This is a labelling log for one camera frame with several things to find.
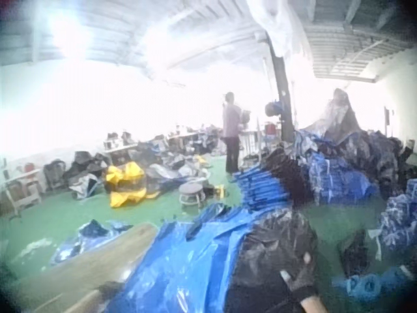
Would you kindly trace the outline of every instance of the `person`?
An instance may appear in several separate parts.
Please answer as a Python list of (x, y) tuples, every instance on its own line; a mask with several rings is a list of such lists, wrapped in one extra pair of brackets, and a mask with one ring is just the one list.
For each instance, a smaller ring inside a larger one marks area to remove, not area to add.
[(239, 170), (239, 124), (242, 110), (235, 104), (235, 95), (228, 92), (223, 105), (223, 140), (227, 147), (226, 172), (229, 174)]

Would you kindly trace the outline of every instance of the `warehouse floor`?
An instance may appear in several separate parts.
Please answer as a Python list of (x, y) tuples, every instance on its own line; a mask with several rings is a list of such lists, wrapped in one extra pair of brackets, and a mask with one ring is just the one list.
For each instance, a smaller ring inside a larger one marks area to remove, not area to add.
[[(225, 158), (211, 158), (210, 164), (212, 165), (210, 183), (224, 184), (229, 192), (224, 202), (229, 205), (239, 204), (238, 187), (228, 182), (224, 172)], [(145, 200), (135, 206), (122, 209), (111, 209), (105, 192), (84, 201), (73, 200), (68, 192), (48, 197), (40, 205), (24, 210), (22, 218), (9, 221), (7, 216), (4, 216), (1, 219), (1, 240), (8, 240), (5, 260), (11, 271), (19, 278), (44, 271), (48, 268), (50, 258), (57, 246), (73, 236), (82, 224), (92, 218), (101, 223), (106, 223), (107, 220), (121, 220), (131, 224), (150, 222), (157, 226), (161, 225), (163, 219), (190, 220), (197, 214), (197, 209), (183, 210), (178, 197), (178, 192), (174, 191), (155, 200)], [(330, 312), (363, 312), (376, 309), (374, 306), (363, 307), (348, 300), (331, 287), (331, 279), (343, 274), (336, 250), (338, 241), (361, 227), (375, 228), (379, 214), (384, 209), (385, 202), (380, 199), (373, 199), (357, 206), (317, 207), (309, 204), (302, 208), (319, 238), (317, 285)], [(50, 239), (51, 244), (19, 257), (28, 244), (43, 238)], [(375, 261), (375, 242), (369, 241), (368, 247), (371, 262), (369, 273), (382, 273), (388, 268), (388, 264), (401, 263), (399, 259), (401, 256), (396, 256), (396, 260), (385, 257), (383, 262)], [(380, 303), (375, 305), (379, 308), (383, 307)]]

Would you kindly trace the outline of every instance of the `gloved hand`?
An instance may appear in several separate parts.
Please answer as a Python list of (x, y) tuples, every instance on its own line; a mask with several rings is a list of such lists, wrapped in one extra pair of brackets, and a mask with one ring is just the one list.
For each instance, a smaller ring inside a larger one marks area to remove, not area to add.
[(301, 302), (318, 294), (314, 286), (314, 271), (315, 260), (311, 258), (309, 252), (304, 254), (302, 265), (296, 276), (291, 276), (287, 271), (281, 271), (282, 278), (297, 301)]

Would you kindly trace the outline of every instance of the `round stool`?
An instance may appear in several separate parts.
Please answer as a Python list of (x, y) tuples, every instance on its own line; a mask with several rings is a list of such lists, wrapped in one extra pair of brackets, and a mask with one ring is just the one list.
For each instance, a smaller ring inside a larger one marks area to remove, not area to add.
[(203, 192), (203, 186), (196, 183), (185, 183), (179, 188), (180, 202), (182, 205), (202, 206), (206, 195)]

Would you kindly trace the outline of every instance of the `black pole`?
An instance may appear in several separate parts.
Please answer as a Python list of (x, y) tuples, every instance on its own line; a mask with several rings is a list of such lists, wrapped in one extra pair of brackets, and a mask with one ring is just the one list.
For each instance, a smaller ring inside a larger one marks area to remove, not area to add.
[(278, 95), (283, 104), (284, 112), (281, 114), (281, 139), (284, 142), (294, 142), (294, 125), (291, 113), (291, 98), (289, 95), (287, 75), (285, 74), (285, 63), (282, 57), (276, 57), (274, 47), (272, 47), (271, 39), (266, 34), (266, 41), (269, 45), (272, 64), (274, 65), (274, 74)]

